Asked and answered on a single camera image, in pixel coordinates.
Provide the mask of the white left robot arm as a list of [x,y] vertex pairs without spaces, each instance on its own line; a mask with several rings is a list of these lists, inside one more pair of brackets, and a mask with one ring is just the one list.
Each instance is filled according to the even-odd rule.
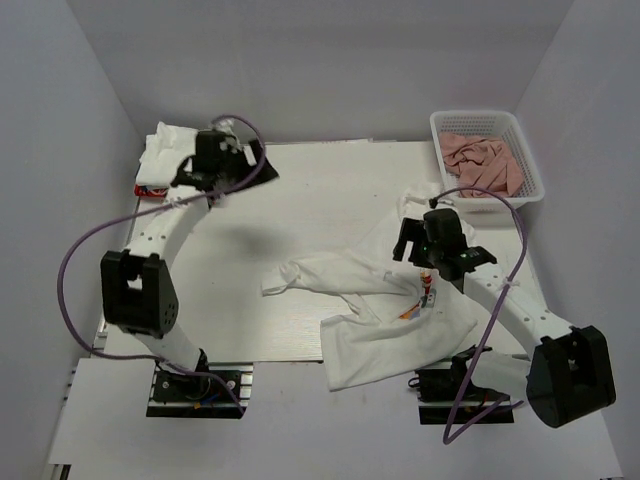
[[211,387],[204,352],[178,325],[179,299],[171,266],[195,226],[230,193],[279,178],[256,138],[243,147],[221,127],[195,135],[195,152],[182,160],[162,203],[142,234],[100,262],[107,323],[144,344],[157,362],[177,372],[177,387],[199,399]]

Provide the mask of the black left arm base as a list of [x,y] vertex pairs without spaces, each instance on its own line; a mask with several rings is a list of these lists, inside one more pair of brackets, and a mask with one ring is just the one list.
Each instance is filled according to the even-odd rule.
[[181,376],[156,367],[147,403],[149,418],[241,419],[243,413],[229,395],[231,390],[243,409],[248,407],[253,383],[252,364],[210,364],[210,371],[224,384],[209,378]]

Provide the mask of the white printed t-shirt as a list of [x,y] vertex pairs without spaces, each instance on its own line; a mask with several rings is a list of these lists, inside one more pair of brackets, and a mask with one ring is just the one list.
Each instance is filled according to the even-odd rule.
[[412,185],[357,244],[287,260],[262,277],[265,296],[301,289],[348,305],[350,314],[320,323],[329,390],[438,362],[455,353],[476,327],[469,300],[436,271],[392,258],[402,220],[421,218],[441,190],[436,183]]

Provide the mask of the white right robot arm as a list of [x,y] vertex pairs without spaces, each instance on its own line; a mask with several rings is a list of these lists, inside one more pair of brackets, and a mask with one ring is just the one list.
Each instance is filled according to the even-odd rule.
[[604,334],[594,326],[577,327],[537,302],[504,273],[494,255],[468,244],[454,210],[432,210],[420,220],[403,219],[393,258],[436,271],[490,312],[489,322],[500,323],[526,353],[524,359],[500,355],[483,336],[477,346],[455,355],[454,409],[463,398],[489,390],[498,400],[483,409],[480,418],[506,410],[507,398],[519,399],[545,425],[559,428],[615,403]]

